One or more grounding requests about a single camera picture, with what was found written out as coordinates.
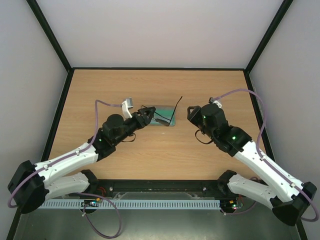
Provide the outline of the black round sunglasses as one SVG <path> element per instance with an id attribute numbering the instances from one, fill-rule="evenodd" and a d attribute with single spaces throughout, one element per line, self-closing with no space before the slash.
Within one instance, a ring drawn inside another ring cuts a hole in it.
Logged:
<path id="1" fill-rule="evenodd" d="M 176 125 L 176 111 L 183 96 L 179 98 L 175 106 L 154 105 L 155 112 L 150 122 L 151 126 L 174 127 Z"/>

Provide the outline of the grey felt glasses case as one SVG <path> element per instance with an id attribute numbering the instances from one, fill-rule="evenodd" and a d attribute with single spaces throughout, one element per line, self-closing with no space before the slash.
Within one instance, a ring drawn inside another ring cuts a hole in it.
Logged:
<path id="1" fill-rule="evenodd" d="M 176 125 L 176 114 L 174 113 L 175 107 L 173 105 L 155 105 L 154 107 L 156 108 L 153 116 L 154 124 L 150 124 L 151 126 L 165 127 L 165 125 L 157 122 L 156 119 L 170 123 L 170 127 Z"/>

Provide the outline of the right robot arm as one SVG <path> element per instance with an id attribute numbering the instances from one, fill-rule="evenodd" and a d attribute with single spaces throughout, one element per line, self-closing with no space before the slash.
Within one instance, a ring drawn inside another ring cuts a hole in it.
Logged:
<path id="1" fill-rule="evenodd" d="M 284 224 L 294 226 L 310 206 L 317 187 L 295 178 L 267 156 L 241 128 L 228 123 L 218 102 L 190 106 L 187 119 L 208 136 L 218 149 L 248 166 L 264 183 L 227 170 L 219 178 L 218 191 L 248 197 L 267 208 Z"/>

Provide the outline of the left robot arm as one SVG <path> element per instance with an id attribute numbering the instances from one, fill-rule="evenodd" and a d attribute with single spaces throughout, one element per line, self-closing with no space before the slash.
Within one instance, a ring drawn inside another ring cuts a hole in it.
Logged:
<path id="1" fill-rule="evenodd" d="M 28 214 L 46 200 L 70 193 L 93 192 L 97 180 L 92 172 L 68 174 L 110 156 L 119 143 L 149 125 L 155 111 L 152 106 L 141 108 L 128 118 L 112 114 L 87 142 L 76 149 L 35 164 L 29 160 L 22 162 L 8 184 L 9 200 L 15 201 L 21 214 Z"/>

